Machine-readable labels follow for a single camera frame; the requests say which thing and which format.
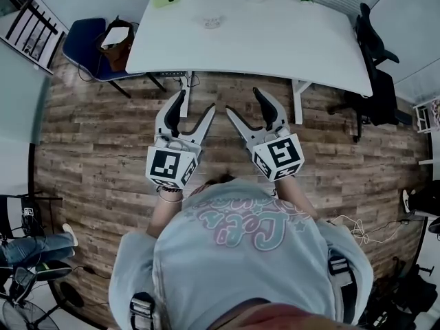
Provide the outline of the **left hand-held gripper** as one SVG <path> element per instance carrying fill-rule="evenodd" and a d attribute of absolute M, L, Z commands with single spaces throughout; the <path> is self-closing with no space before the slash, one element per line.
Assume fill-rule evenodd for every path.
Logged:
<path fill-rule="evenodd" d="M 199 165 L 201 143 L 216 112 L 212 103 L 189 132 L 180 133 L 178 125 L 186 90 L 172 96 L 155 118 L 155 141 L 148 147 L 146 177 L 158 186 L 185 188 Z"/>

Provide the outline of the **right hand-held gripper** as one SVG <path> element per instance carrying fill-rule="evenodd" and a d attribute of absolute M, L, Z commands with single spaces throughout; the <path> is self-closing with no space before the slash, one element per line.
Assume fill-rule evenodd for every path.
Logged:
<path fill-rule="evenodd" d="M 252 127 L 236 109 L 226 106 L 228 119 L 246 143 L 252 162 L 270 182 L 295 175 L 305 158 L 298 136 L 286 126 L 288 119 L 284 106 L 258 87 L 252 91 L 260 104 L 265 128 Z"/>

